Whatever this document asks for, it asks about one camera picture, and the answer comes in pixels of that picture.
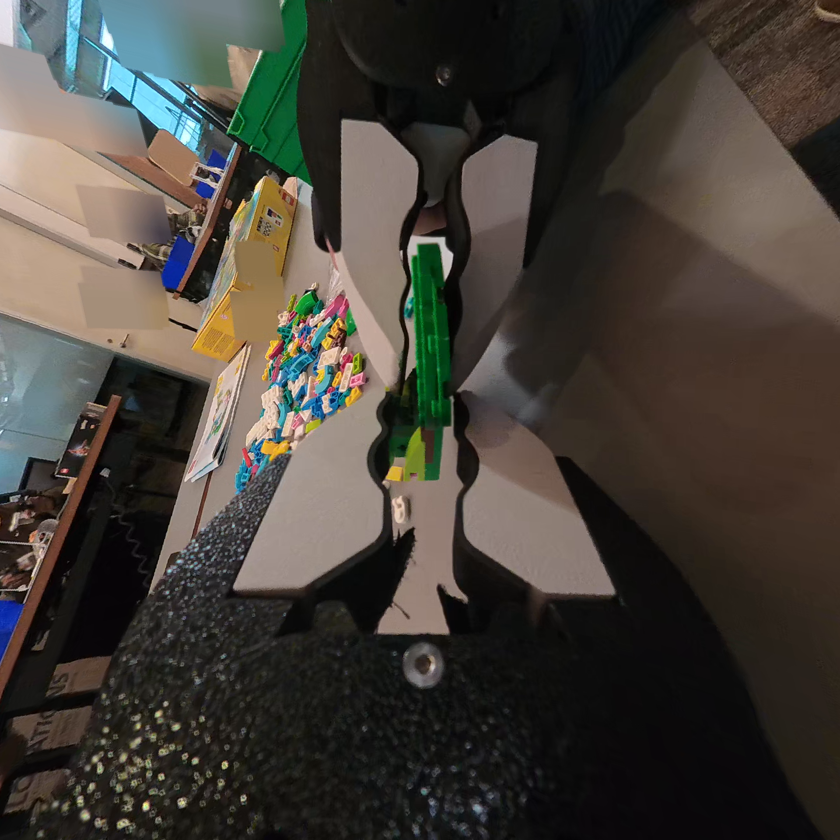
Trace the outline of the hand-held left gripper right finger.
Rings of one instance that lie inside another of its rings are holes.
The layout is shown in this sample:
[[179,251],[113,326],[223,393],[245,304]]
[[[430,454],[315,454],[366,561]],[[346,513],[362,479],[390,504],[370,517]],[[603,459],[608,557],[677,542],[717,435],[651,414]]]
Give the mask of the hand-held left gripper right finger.
[[474,392],[459,392],[436,490],[436,581],[446,633],[498,611],[541,624],[554,602],[607,602],[616,588],[550,448]]

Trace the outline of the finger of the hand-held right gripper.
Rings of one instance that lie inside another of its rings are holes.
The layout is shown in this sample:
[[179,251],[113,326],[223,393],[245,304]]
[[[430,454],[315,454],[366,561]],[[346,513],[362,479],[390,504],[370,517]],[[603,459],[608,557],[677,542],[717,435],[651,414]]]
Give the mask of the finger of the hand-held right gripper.
[[522,273],[537,151],[503,134],[463,153],[448,174],[449,394],[476,367]]
[[381,383],[401,380],[407,275],[403,225],[418,197],[416,157],[378,122],[341,122],[340,273],[364,351]]

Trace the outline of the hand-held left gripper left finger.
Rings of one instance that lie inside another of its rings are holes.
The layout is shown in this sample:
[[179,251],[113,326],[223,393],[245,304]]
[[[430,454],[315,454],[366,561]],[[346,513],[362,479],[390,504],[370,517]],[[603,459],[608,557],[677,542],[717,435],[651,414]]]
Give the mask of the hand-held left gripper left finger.
[[396,594],[416,546],[400,531],[387,466],[389,392],[365,392],[306,436],[286,463],[235,578],[239,596],[346,605],[365,632],[410,633]]

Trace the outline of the green lego build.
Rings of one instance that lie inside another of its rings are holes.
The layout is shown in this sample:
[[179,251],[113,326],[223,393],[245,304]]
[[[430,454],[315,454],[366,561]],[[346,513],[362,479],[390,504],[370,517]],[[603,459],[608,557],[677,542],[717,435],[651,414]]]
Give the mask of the green lego build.
[[439,479],[444,430],[453,419],[445,273],[438,243],[416,247],[411,272],[415,364],[388,404],[393,421],[388,437],[389,468],[403,466],[403,482]]

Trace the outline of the yellow lego box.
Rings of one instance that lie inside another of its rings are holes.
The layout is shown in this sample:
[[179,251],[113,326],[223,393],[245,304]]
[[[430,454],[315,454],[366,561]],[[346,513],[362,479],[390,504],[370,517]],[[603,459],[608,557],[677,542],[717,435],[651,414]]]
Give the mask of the yellow lego box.
[[298,207],[297,184],[291,178],[289,191],[264,176],[234,214],[193,352],[229,362],[245,342],[277,334],[285,300],[282,272]]

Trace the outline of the pile of colourful lego pieces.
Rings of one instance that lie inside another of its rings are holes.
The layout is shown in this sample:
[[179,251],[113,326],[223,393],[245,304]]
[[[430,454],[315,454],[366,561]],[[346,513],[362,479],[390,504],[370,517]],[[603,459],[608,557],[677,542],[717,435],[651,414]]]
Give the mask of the pile of colourful lego pieces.
[[265,353],[260,413],[248,431],[234,477],[235,491],[269,464],[293,454],[305,437],[348,405],[368,382],[366,357],[350,346],[357,328],[344,289],[324,297],[315,286],[290,297]]

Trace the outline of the lego instruction booklet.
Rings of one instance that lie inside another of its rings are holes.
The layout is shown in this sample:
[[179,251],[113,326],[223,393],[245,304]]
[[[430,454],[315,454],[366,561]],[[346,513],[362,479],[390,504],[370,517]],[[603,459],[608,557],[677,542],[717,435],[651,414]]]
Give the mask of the lego instruction booklet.
[[221,465],[232,431],[238,399],[248,368],[251,347],[245,343],[218,376],[209,411],[192,460],[184,475],[193,483]]

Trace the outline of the green plastic crate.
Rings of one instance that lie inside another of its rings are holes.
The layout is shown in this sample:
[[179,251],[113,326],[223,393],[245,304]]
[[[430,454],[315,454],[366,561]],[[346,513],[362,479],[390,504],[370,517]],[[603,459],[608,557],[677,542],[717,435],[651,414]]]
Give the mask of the green plastic crate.
[[298,132],[298,82],[307,44],[304,1],[281,4],[286,38],[279,52],[262,52],[227,129],[227,136],[265,161],[311,184]]

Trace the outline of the wooden office desk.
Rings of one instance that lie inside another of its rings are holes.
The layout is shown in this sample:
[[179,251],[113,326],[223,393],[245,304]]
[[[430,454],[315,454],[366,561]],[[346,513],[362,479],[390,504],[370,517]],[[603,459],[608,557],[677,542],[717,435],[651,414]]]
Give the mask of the wooden office desk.
[[79,477],[71,489],[69,498],[58,519],[58,525],[45,557],[40,561],[37,571],[29,587],[28,594],[20,606],[19,615],[10,634],[9,640],[3,650],[1,660],[1,698],[5,700],[10,694],[8,688],[12,681],[18,661],[21,659],[25,648],[25,642],[34,624],[38,609],[44,600],[48,584],[54,576],[56,566],[61,554],[65,552],[65,543],[68,540],[76,520],[80,517],[80,509],[85,501],[89,501],[92,493],[93,477],[100,466],[102,452],[109,442],[112,434],[112,426],[117,419],[122,398],[120,395],[110,395],[108,404],[100,419],[98,429],[92,439],[90,450],[81,468]]
[[171,290],[173,300],[186,299],[198,302],[197,285],[209,271],[210,258],[219,256],[227,236],[227,224],[233,215],[232,184],[237,177],[244,147],[236,143],[230,151],[222,174],[214,184],[214,193],[206,205],[204,224],[194,244],[190,259],[185,265],[177,287]]

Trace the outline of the person's dark striped sweater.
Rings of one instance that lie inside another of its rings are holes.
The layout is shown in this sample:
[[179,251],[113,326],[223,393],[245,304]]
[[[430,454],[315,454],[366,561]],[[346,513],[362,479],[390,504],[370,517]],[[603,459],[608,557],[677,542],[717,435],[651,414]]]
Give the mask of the person's dark striped sweater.
[[604,92],[668,10],[664,1],[570,2],[570,21],[580,47],[577,112],[587,110]]

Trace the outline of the wooden book stand board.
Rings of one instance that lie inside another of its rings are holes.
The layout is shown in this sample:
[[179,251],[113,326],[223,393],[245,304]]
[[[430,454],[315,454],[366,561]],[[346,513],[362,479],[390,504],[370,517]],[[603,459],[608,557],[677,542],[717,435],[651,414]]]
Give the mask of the wooden book stand board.
[[165,176],[165,182],[175,190],[194,193],[195,167],[201,159],[171,132],[159,129],[148,148],[150,162]]

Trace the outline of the black cardboard box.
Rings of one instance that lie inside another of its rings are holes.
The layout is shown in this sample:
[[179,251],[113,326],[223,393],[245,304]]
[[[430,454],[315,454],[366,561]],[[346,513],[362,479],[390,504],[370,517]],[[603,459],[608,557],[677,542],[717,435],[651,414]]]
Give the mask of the black cardboard box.
[[73,427],[65,452],[56,465],[55,478],[68,480],[79,477],[106,410],[104,405],[86,403]]

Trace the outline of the printed cardboard box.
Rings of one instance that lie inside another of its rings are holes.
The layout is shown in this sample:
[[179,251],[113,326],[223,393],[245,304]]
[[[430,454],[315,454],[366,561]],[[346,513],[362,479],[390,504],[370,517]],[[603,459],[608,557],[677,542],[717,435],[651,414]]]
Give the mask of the printed cardboard box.
[[40,708],[2,717],[2,823],[22,820],[66,784],[110,657],[59,664]]

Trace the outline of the glass window wall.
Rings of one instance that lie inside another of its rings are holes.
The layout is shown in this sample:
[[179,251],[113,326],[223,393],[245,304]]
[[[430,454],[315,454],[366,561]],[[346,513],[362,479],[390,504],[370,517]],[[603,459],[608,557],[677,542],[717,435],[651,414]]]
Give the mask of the glass window wall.
[[120,416],[154,445],[183,448],[196,431],[207,381],[134,361],[7,315],[1,317],[1,490],[16,490],[30,459],[56,463],[88,403],[120,396]]

